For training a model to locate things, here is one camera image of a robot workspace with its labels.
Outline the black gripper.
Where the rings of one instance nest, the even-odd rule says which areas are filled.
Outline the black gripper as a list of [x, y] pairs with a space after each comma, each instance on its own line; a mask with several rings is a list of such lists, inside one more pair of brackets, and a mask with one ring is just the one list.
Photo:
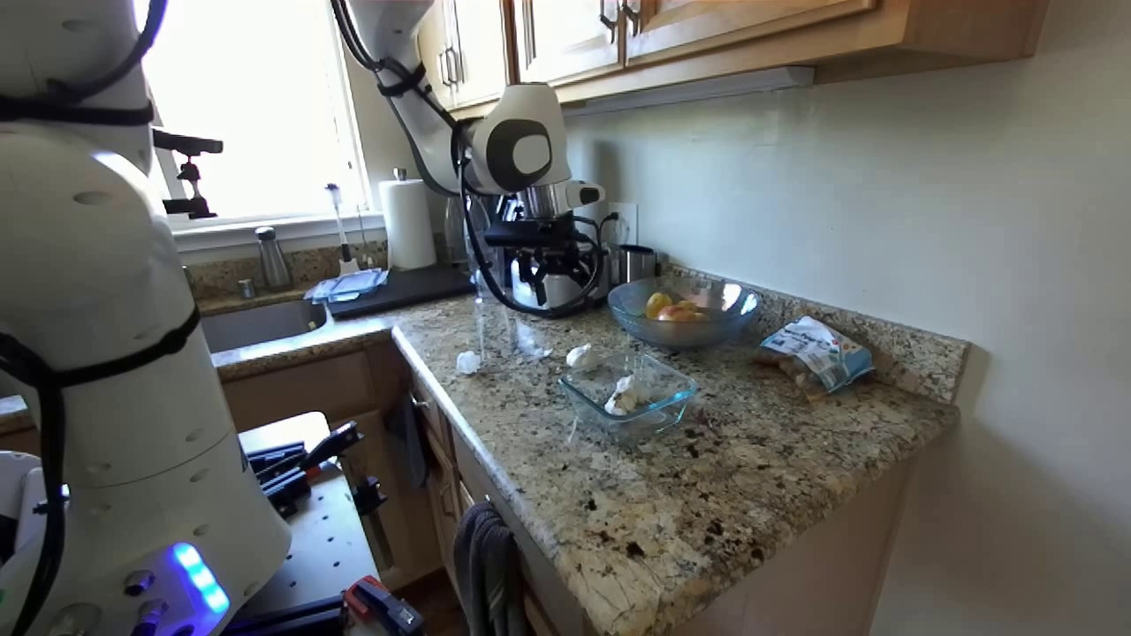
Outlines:
[[555, 214], [520, 219], [489, 228], [489, 248], [501, 257], [504, 288], [514, 282], [540, 282], [543, 276], [570, 276], [588, 288], [606, 279], [606, 248], [594, 219]]

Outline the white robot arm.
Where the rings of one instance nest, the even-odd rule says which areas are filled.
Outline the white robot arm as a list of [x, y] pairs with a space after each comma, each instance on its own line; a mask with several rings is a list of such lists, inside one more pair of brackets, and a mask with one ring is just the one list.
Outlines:
[[158, 0], [0, 2], [4, 389], [39, 427], [39, 531], [4, 636], [221, 636], [287, 560], [180, 268], [142, 57]]

